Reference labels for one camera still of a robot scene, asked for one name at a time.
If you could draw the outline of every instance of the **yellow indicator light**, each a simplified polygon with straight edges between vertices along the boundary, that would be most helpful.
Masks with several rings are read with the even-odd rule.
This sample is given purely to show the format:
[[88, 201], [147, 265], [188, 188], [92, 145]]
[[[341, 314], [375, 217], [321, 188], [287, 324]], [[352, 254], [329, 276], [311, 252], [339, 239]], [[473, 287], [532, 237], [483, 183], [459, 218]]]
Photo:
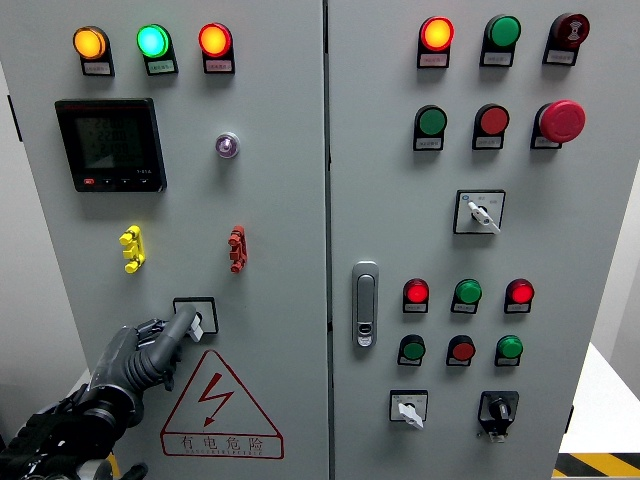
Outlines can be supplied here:
[[85, 60], [95, 60], [107, 50], [105, 33], [97, 27], [82, 27], [73, 34], [73, 48]]
[[231, 48], [229, 29], [220, 23], [210, 23], [200, 30], [200, 48], [210, 57], [221, 57]]
[[422, 27], [422, 43], [429, 50], [445, 50], [453, 40], [453, 24], [445, 17], [432, 17]]

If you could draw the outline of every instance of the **yellow black striped tape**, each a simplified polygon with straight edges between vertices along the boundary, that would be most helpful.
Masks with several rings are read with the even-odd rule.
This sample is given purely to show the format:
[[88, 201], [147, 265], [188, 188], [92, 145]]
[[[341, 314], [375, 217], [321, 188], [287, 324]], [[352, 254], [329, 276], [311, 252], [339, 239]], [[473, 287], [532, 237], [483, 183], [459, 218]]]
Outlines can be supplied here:
[[553, 476], [640, 478], [640, 453], [561, 453]]

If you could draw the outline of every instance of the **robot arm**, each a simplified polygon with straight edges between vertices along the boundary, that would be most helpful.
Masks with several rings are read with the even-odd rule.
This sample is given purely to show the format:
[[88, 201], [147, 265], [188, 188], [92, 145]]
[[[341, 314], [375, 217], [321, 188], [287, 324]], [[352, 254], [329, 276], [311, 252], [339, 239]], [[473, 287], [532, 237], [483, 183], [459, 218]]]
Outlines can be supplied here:
[[[194, 335], [199, 323], [193, 306], [185, 305], [170, 322], [122, 328], [98, 361], [89, 385], [32, 415], [0, 453], [0, 480], [111, 478], [104, 459], [125, 430], [142, 420], [144, 391], [161, 383], [173, 388], [179, 342], [187, 333], [199, 340], [201, 335]], [[138, 465], [125, 477], [145, 474], [146, 466]]]

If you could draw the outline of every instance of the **white switch handle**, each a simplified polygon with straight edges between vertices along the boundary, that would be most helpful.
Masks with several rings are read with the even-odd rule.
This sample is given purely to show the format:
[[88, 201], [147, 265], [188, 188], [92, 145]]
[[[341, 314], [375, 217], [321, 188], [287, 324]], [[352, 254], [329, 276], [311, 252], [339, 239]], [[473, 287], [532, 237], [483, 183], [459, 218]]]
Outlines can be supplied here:
[[419, 430], [424, 429], [424, 425], [422, 424], [422, 418], [420, 415], [416, 413], [416, 409], [411, 405], [405, 405], [403, 403], [398, 404], [398, 410], [400, 410], [400, 415], [404, 418], [404, 421], [407, 422], [412, 427], [415, 427]]
[[478, 207], [473, 202], [469, 202], [467, 203], [467, 205], [471, 209], [471, 215], [473, 215], [473, 218], [475, 218], [480, 225], [487, 227], [496, 235], [500, 233], [500, 229], [498, 228], [496, 223], [493, 221], [493, 218], [491, 218], [489, 214], [484, 211], [484, 209]]

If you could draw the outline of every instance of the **warning sign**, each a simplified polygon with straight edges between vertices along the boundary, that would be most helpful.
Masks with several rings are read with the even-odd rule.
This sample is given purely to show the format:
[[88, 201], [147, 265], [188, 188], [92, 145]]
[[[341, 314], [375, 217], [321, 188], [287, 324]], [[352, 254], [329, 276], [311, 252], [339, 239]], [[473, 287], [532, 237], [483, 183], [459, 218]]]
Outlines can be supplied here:
[[282, 435], [215, 350], [202, 355], [160, 439], [167, 456], [284, 458]]

